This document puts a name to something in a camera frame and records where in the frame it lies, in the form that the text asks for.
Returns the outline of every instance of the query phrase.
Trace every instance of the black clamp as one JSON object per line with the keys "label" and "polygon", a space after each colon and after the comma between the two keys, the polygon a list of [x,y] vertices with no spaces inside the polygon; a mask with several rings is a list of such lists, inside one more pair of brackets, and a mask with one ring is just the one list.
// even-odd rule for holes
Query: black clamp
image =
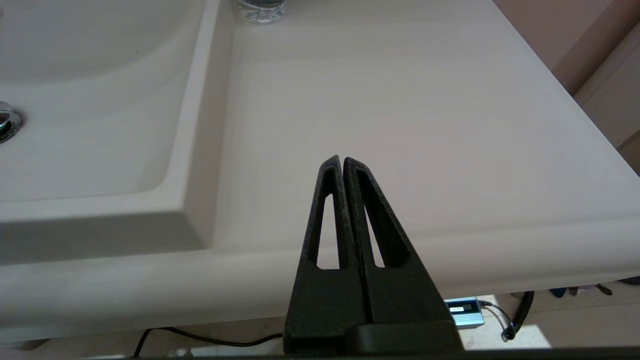
{"label": "black clamp", "polygon": [[[316,266],[324,200],[333,195],[340,268]],[[385,267],[375,265],[367,215]],[[463,351],[449,308],[373,174],[334,156],[318,173],[284,332],[286,354]]]}

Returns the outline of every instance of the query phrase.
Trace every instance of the beige wall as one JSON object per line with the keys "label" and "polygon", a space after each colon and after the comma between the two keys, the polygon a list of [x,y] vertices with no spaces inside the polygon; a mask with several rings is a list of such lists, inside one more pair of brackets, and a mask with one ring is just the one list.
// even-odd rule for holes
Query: beige wall
{"label": "beige wall", "polygon": [[570,94],[640,20],[640,0],[494,0]]}

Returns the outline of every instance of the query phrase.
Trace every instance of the cable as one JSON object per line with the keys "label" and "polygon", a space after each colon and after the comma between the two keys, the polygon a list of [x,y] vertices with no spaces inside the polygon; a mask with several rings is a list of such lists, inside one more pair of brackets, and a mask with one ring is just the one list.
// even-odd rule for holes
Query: cable
{"label": "cable", "polygon": [[507,337],[507,333],[508,332],[509,332],[509,334],[513,333],[514,337],[515,337],[516,331],[513,328],[513,322],[511,321],[511,317],[509,316],[509,314],[507,314],[507,312],[505,310],[503,310],[500,306],[498,306],[498,305],[496,305],[496,304],[494,304],[493,302],[490,302],[490,301],[478,300],[478,304],[480,304],[480,306],[485,306],[485,307],[486,306],[494,307],[494,308],[498,309],[504,315],[505,318],[507,318],[507,326],[504,328],[504,330],[502,332],[502,338],[505,339],[505,341],[512,340],[512,339],[509,339]]}
{"label": "cable", "polygon": [[182,331],[180,329],[176,329],[174,327],[155,327],[155,328],[152,328],[152,329],[145,330],[145,332],[142,334],[142,336],[140,337],[140,340],[138,342],[138,346],[136,347],[136,351],[132,356],[133,358],[140,357],[140,351],[142,350],[142,346],[145,344],[145,340],[147,339],[147,336],[149,335],[151,330],[170,331],[170,332],[173,332],[174,334],[186,336],[187,338],[191,338],[191,339],[194,339],[194,340],[203,341],[205,343],[211,343],[211,344],[216,344],[216,345],[225,345],[225,346],[228,346],[228,347],[254,347],[255,345],[260,345],[261,343],[265,343],[265,342],[267,342],[269,340],[273,340],[273,339],[277,339],[277,338],[281,338],[282,337],[282,333],[280,333],[280,334],[272,334],[272,335],[266,336],[265,338],[262,338],[262,339],[259,339],[259,340],[255,340],[255,341],[251,341],[249,343],[236,343],[236,342],[233,342],[233,341],[225,341],[225,340],[218,340],[218,339],[212,339],[212,338],[205,338],[204,336],[194,335],[194,334],[191,334],[189,332]]}
{"label": "cable", "polygon": [[522,301],[520,301],[520,305],[518,306],[518,311],[516,311],[516,315],[513,317],[513,321],[511,320],[509,315],[507,315],[505,310],[490,301],[478,300],[478,304],[480,304],[480,306],[495,307],[504,315],[504,317],[507,318],[508,325],[502,331],[502,338],[505,341],[509,341],[516,338],[516,334],[518,333],[518,331],[520,331],[524,320],[527,318],[527,315],[529,314],[529,310],[531,308],[531,304],[533,304],[534,294],[535,292],[533,291],[527,291],[524,293],[524,295],[522,296]]}
{"label": "cable", "polygon": [[520,305],[518,306],[518,311],[516,311],[516,315],[513,316],[513,326],[510,331],[505,330],[504,335],[507,339],[513,340],[516,337],[518,331],[522,327],[524,320],[527,318],[529,314],[529,310],[531,309],[531,304],[533,304],[533,295],[534,291],[527,291],[524,293],[522,300],[520,301]]}

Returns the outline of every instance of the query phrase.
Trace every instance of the floor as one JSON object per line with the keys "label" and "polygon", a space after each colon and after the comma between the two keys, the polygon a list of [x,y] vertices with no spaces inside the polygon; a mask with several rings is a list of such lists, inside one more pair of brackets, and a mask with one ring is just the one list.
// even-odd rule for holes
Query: floor
{"label": "floor", "polygon": [[[513,341],[500,338],[504,317],[483,310],[485,324],[461,330],[467,350],[496,348],[561,348],[640,345],[640,286],[619,282],[606,284],[613,296],[597,289],[576,297],[554,298],[549,291],[537,291],[525,325]],[[510,294],[479,297],[513,314],[519,300]],[[180,327],[201,336],[234,341],[250,341],[282,332],[284,318],[247,320]],[[131,356],[142,331],[101,334],[50,340],[41,347],[21,352],[0,349],[7,360],[41,359],[126,359]],[[166,331],[153,331],[141,352],[143,357],[180,358],[194,356],[234,356],[281,354],[282,342],[272,340],[251,348],[208,346]]]}

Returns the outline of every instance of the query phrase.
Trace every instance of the sink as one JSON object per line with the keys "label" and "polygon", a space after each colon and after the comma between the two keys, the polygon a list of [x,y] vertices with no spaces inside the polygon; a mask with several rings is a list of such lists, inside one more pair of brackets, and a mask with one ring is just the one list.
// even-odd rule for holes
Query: sink
{"label": "sink", "polygon": [[203,249],[232,43],[219,0],[0,0],[0,264]]}

